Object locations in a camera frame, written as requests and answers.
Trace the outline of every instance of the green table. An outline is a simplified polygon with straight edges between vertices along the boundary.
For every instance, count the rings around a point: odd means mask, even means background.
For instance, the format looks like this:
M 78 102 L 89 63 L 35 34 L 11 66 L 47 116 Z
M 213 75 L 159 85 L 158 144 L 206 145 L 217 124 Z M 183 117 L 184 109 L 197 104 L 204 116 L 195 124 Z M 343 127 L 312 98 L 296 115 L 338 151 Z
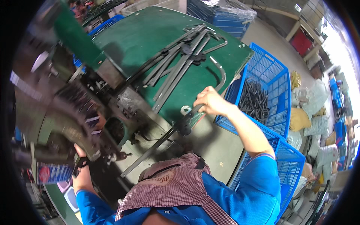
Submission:
M 120 20 L 101 32 L 93 42 L 113 58 L 126 74 L 133 74 L 144 62 L 167 44 L 184 34 L 183 28 L 202 23 L 202 20 L 189 15 L 157 6 L 147 7 Z M 196 95 L 207 86 L 216 86 L 221 78 L 220 72 L 209 60 L 213 56 L 226 72 L 226 82 L 219 93 L 222 93 L 234 76 L 237 75 L 253 55 L 253 51 L 242 42 L 219 28 L 208 24 L 208 27 L 224 36 L 228 44 L 207 54 L 207 60 L 200 66 L 191 65 L 179 84 L 176 86 L 159 114 L 168 122 L 179 120 L 180 108 L 184 105 L 192 107 Z M 223 40 L 211 39 L 204 50 Z M 174 65 L 179 56 L 170 65 Z M 158 88 L 166 77 L 161 78 L 155 87 L 142 88 L 141 81 L 150 73 L 143 74 L 133 86 L 139 87 L 139 93 L 150 106 Z
M 58 213 L 65 220 L 67 225 L 82 225 L 75 216 L 74 211 L 70 208 L 64 198 L 64 194 L 61 193 L 57 184 L 45 185 L 49 198 L 53 202 Z

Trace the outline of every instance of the metal bar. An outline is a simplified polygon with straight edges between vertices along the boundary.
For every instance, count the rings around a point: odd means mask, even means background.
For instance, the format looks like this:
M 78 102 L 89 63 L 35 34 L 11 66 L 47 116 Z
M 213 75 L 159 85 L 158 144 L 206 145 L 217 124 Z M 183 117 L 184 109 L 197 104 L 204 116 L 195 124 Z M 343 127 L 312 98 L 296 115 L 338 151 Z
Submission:
M 179 41 L 181 41 L 182 39 L 188 37 L 188 36 L 193 36 L 195 35 L 198 31 L 202 30 L 205 27 L 205 24 L 203 23 L 202 25 L 196 27 L 193 30 L 190 30 L 188 32 L 186 32 L 185 34 L 183 34 L 182 36 L 180 36 L 178 39 L 176 39 L 175 41 L 173 41 L 172 43 L 168 44 L 167 46 L 165 46 L 165 48 L 170 48 L 172 47 L 174 44 L 178 43 Z M 132 82 L 134 82 L 142 73 L 141 71 L 143 71 L 143 69 L 145 67 L 147 67 L 149 64 L 151 64 L 151 62 L 153 62 L 154 60 L 156 60 L 159 56 L 161 55 L 161 51 L 159 51 L 158 53 L 156 53 L 153 57 L 151 57 L 149 60 L 147 60 L 143 65 L 140 66 L 140 68 L 131 76 L 129 76 L 125 83 L 123 85 L 120 85 L 116 90 L 115 90 L 115 94 L 120 93 L 122 90 L 124 90 L 127 86 L 129 86 Z
M 226 80 L 226 73 L 224 71 L 224 69 L 222 68 L 222 66 L 216 62 L 216 60 L 210 56 L 211 61 L 216 65 L 216 67 L 220 70 L 221 73 L 221 81 L 220 83 L 215 87 L 215 90 L 218 92 L 224 85 L 225 80 Z M 203 107 L 204 104 L 199 104 L 196 105 L 194 108 L 192 108 L 192 110 L 190 110 L 190 112 L 188 114 L 186 114 L 180 121 L 178 121 L 177 123 L 183 123 L 183 121 L 188 122 L 189 119 L 191 119 L 192 117 L 194 117 L 195 113 L 197 111 L 199 111 L 199 109 L 201 107 Z M 151 146 L 142 156 L 140 156 L 135 162 L 133 162 L 120 176 L 122 178 L 126 177 L 126 175 L 128 175 L 133 169 L 135 169 L 135 167 L 137 167 L 142 161 L 144 161 L 145 159 L 147 159 L 151 154 L 153 154 L 156 149 L 158 147 L 160 147 L 160 145 L 162 143 L 164 143 L 164 141 L 166 139 L 168 139 L 171 135 L 173 135 L 175 132 L 177 131 L 176 126 L 172 127 L 166 134 L 164 134 L 164 136 L 162 136 L 153 146 Z
M 199 49 L 196 51 L 195 55 L 198 55 L 203 48 L 205 47 L 205 45 L 209 42 L 210 40 L 210 36 L 207 36 L 204 43 L 202 43 L 202 45 L 199 47 Z M 186 61 L 185 66 L 182 68 L 182 70 L 180 71 L 179 75 L 175 78 L 175 80 L 172 82 L 172 84 L 170 85 L 169 89 L 166 90 L 166 92 L 162 95 L 161 99 L 159 99 L 159 103 L 155 103 L 155 107 L 153 108 L 155 113 L 158 113 L 160 111 L 160 109 L 162 108 L 162 106 L 165 104 L 165 102 L 167 101 L 167 99 L 169 98 L 169 96 L 171 95 L 172 91 L 175 89 L 175 87 L 177 86 L 177 84 L 180 82 L 181 78 L 184 76 L 184 74 L 186 73 L 186 71 L 189 69 L 190 65 L 193 63 L 193 60 L 188 59 Z
M 166 90 L 169 89 L 171 83 L 176 78 L 177 74 L 180 72 L 184 64 L 186 63 L 186 60 L 191 56 L 191 54 L 194 52 L 195 48 L 199 45 L 205 34 L 207 33 L 207 30 L 202 31 L 199 36 L 196 38 L 196 40 L 191 45 L 191 50 L 189 55 L 183 55 L 180 60 L 177 62 L 175 68 L 171 71 L 169 74 L 169 79 L 166 79 L 163 83 L 163 85 L 159 88 L 159 90 L 156 92 L 153 100 L 158 101 L 158 99 L 161 97 L 161 95 L 166 92 Z
M 135 169 L 135 167 L 137 167 L 142 161 L 144 161 L 145 159 L 147 159 L 151 154 L 153 154 L 156 149 L 158 147 L 160 147 L 160 145 L 162 143 L 164 143 L 164 141 L 166 139 L 168 139 L 171 135 L 173 135 L 176 132 L 176 130 L 174 128 L 171 128 L 166 134 L 164 134 L 164 136 L 162 136 L 153 146 L 151 146 L 142 156 L 140 156 L 135 162 L 133 162 L 120 176 L 122 178 L 126 177 L 126 175 L 128 175 L 133 169 Z
M 178 53 L 178 50 L 182 47 L 184 42 L 180 42 L 177 46 L 171 49 L 171 52 L 162 60 L 147 76 L 147 78 L 143 81 L 143 84 L 148 84 L 154 86 L 157 80 L 159 79 L 160 75 L 164 71 L 164 69 L 170 64 L 171 60 L 175 58 Z M 155 79 L 153 82 L 149 83 L 149 80 L 155 75 Z
M 224 43 L 219 44 L 219 45 L 216 45 L 216 46 L 214 46 L 214 47 L 212 47 L 212 48 L 209 48 L 208 50 L 205 50 L 203 53 L 204 53 L 204 54 L 208 54 L 208 53 L 210 53 L 210 52 L 212 52 L 212 51 L 215 51 L 216 49 L 222 48 L 222 47 L 224 47 L 225 45 L 227 45 L 227 44 L 228 44 L 228 40 L 227 40 L 225 37 L 222 37 L 222 36 L 221 36 L 221 38 L 225 41 Z

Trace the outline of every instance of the right hand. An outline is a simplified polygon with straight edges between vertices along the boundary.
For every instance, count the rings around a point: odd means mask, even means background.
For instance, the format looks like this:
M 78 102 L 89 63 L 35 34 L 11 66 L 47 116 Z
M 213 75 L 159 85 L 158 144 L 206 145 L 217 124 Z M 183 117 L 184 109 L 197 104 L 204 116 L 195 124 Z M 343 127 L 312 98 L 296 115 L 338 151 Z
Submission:
M 229 112 L 237 108 L 234 104 L 223 99 L 212 86 L 206 87 L 198 94 L 193 105 L 196 106 L 198 104 L 205 104 L 199 109 L 199 112 L 206 112 L 212 115 L 227 116 Z

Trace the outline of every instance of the cable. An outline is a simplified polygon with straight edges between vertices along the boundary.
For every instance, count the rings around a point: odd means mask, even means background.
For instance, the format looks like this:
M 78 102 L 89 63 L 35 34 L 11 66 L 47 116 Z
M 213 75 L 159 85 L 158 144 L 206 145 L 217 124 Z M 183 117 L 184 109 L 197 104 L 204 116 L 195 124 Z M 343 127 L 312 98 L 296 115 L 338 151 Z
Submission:
M 147 139 L 146 137 L 145 137 L 145 135 L 143 135 L 143 134 L 140 134 L 140 136 L 141 137 L 143 137 L 145 140 L 147 140 L 147 141 L 158 141 L 159 139 Z

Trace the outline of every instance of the label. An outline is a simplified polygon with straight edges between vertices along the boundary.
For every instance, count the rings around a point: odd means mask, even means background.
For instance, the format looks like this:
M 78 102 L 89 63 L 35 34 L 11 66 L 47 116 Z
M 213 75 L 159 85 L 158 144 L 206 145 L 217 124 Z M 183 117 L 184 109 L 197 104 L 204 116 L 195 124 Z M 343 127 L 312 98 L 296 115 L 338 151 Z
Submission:
M 36 164 L 36 181 L 38 184 L 56 184 L 60 181 L 68 181 L 74 170 L 74 166 L 68 164 Z

